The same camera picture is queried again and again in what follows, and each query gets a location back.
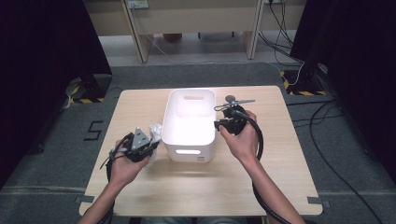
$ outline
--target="gray carpet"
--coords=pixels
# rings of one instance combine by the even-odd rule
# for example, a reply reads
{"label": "gray carpet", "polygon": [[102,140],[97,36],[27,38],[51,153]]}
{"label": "gray carpet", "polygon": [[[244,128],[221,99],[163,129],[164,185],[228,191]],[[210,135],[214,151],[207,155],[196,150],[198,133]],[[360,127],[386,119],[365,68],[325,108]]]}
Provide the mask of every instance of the gray carpet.
{"label": "gray carpet", "polygon": [[[327,96],[290,96],[283,90],[278,70],[266,63],[113,67],[113,80],[101,104],[73,104],[59,114],[46,141],[45,151],[25,156],[0,192],[0,223],[76,223],[75,203],[92,168],[122,90],[212,86],[281,87],[287,104],[324,101]],[[359,198],[319,156],[306,124],[321,104],[289,105],[308,167],[324,207],[322,215],[305,217],[317,223],[376,223]],[[384,223],[396,222],[396,188],[380,163],[364,153],[364,144],[337,103],[327,105],[313,126],[323,155],[334,169],[373,207]],[[93,121],[97,133],[88,133]],[[128,223],[115,217],[113,223]]]}

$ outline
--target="person's right hand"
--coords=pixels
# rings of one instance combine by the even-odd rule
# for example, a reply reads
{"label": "person's right hand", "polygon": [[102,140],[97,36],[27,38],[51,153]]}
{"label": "person's right hand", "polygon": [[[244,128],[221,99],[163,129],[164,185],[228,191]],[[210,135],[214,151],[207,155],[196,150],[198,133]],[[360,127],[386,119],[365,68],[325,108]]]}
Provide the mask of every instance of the person's right hand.
{"label": "person's right hand", "polygon": [[[248,117],[256,121],[256,115],[246,111]],[[238,135],[228,133],[227,129],[219,126],[219,130],[225,139],[233,155],[242,163],[257,160],[258,137],[253,126],[247,122],[244,130]]]}

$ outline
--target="light wood tabletop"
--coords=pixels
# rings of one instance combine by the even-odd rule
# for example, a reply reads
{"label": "light wood tabletop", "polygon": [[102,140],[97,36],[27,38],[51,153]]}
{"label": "light wood tabletop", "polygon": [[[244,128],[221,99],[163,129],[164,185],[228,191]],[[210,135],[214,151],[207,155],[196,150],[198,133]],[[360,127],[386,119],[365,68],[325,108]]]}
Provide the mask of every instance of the light wood tabletop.
{"label": "light wood tabletop", "polygon": [[[243,105],[257,115],[264,151],[261,163],[301,215],[319,215],[321,204],[308,203],[318,197],[281,91],[276,86],[202,88],[216,94],[217,105],[225,96],[237,100],[255,99]],[[95,199],[105,187],[106,168],[99,169],[117,140],[136,127],[149,135],[151,123],[163,123],[169,93],[173,89],[123,91],[94,165],[86,196]],[[218,119],[223,115],[218,112]],[[264,216],[257,203],[251,180],[216,132],[215,156],[210,162],[171,161],[163,143],[157,157],[116,200],[115,216],[203,217]],[[84,212],[91,203],[81,203]]]}

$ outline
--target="hand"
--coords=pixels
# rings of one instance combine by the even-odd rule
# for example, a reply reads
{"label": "hand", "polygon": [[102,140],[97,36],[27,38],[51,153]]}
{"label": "hand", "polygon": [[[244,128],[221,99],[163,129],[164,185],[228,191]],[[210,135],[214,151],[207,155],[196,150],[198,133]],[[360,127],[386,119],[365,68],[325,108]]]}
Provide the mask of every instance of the hand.
{"label": "hand", "polygon": [[[256,121],[256,115],[250,111],[246,111],[248,117]],[[223,126],[219,126],[219,130],[225,139],[231,153],[241,162],[249,162],[256,159],[258,148],[258,137],[256,130],[247,122],[244,130],[238,135],[232,135],[227,132]]]}
{"label": "hand", "polygon": [[124,156],[124,153],[118,152],[116,153],[116,158],[120,157],[113,161],[111,166],[111,177],[110,184],[115,185],[119,188],[123,188],[137,177],[137,174],[149,163],[149,157],[146,157],[140,162],[130,161],[127,157]]}

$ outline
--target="yellow and black hazard tape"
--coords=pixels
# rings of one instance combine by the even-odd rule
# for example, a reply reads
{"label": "yellow and black hazard tape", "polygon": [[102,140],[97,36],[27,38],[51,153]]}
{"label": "yellow and black hazard tape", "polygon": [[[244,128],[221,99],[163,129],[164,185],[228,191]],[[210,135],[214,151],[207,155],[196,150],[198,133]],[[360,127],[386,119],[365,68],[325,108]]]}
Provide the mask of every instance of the yellow and black hazard tape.
{"label": "yellow and black hazard tape", "polygon": [[73,93],[71,95],[71,103],[76,103],[76,104],[92,104],[92,103],[102,103],[105,98],[89,98],[89,99],[83,99],[83,98],[74,98],[73,95],[78,92],[79,86],[76,86],[73,90]]}
{"label": "yellow and black hazard tape", "polygon": [[284,77],[285,72],[280,72],[280,76],[283,80],[283,85],[285,86],[286,93],[289,95],[304,95],[304,96],[312,96],[312,95],[326,95],[326,91],[294,91],[290,86],[288,80]]}

